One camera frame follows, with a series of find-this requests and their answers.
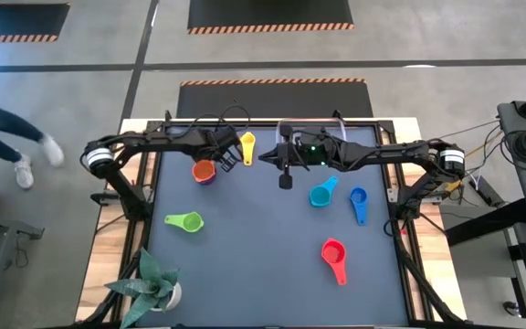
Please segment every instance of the wooden table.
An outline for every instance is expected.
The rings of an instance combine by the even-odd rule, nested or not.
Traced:
[[[147,122],[153,120],[159,121],[161,119],[124,120],[121,126],[121,133],[129,131],[142,132],[145,130]],[[356,120],[392,121],[394,123],[395,138],[398,143],[412,142],[421,139],[421,134],[419,132],[419,126],[417,125],[416,118],[360,118]],[[177,121],[190,122],[191,120],[178,119]],[[388,143],[388,138],[386,138],[386,135],[383,134],[383,136],[384,142]],[[147,171],[143,181],[144,184],[148,184],[151,181],[154,157],[155,154],[149,154]],[[123,174],[131,180],[136,179],[138,175],[140,159],[140,154],[135,155],[122,169]],[[414,164],[403,164],[403,171],[405,175],[405,183],[407,185],[412,185],[424,173],[424,170],[421,167]],[[389,172],[395,172],[392,164],[390,164]],[[396,187],[397,181],[395,174],[392,174],[391,181],[393,187]],[[443,228],[443,223],[438,207],[433,205],[422,205],[421,212]],[[120,205],[104,207],[100,212],[98,226],[111,221],[121,214],[122,209]],[[92,244],[89,266],[87,268],[84,285],[80,295],[76,320],[86,319],[94,312],[103,298],[105,298],[109,290],[105,288],[103,284],[117,280],[121,265],[121,256],[125,242],[127,225],[128,222],[126,219],[119,220],[106,227],[95,237]],[[452,310],[452,312],[454,312],[460,318],[466,319],[466,313],[458,287],[458,280],[454,271],[454,265],[452,263],[446,237],[424,219],[415,220],[415,226],[418,245],[427,279],[434,287],[437,294]],[[416,318],[424,319],[423,309],[420,307],[420,291],[412,279],[410,279],[410,285],[412,288],[412,298],[414,300],[414,305],[416,306]]]

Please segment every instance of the green measuring cup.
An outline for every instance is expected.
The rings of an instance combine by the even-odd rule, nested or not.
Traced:
[[[168,215],[165,217],[165,224],[177,226],[188,233],[195,233],[205,225],[202,217],[197,212],[181,215]]]

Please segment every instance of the white pot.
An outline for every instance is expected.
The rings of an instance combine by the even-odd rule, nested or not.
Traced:
[[[180,285],[180,282],[177,282],[174,285],[174,291],[172,292],[172,297],[170,298],[170,301],[165,305],[165,311],[171,311],[176,306],[178,306],[178,303],[180,303],[180,300],[182,300],[182,286]],[[153,307],[152,311],[154,312],[161,312],[162,309],[159,307]]]

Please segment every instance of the black floor mat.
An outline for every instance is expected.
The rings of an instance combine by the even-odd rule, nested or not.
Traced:
[[[0,5],[0,42],[53,42],[70,4]]]
[[[188,33],[353,29],[348,0],[192,0]]]
[[[364,79],[272,79],[186,81],[180,87],[178,118],[220,115],[237,101],[253,118],[372,118]],[[231,110],[228,118],[245,118]]]

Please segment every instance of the person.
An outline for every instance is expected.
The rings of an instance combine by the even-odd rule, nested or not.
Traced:
[[[2,109],[0,109],[0,132],[11,133],[39,143],[48,161],[55,167],[64,163],[62,149],[50,135],[42,133],[31,123]],[[31,160],[27,155],[19,153],[16,149],[0,141],[0,159],[14,165],[16,181],[20,187],[24,189],[32,187],[34,176],[32,175]]]

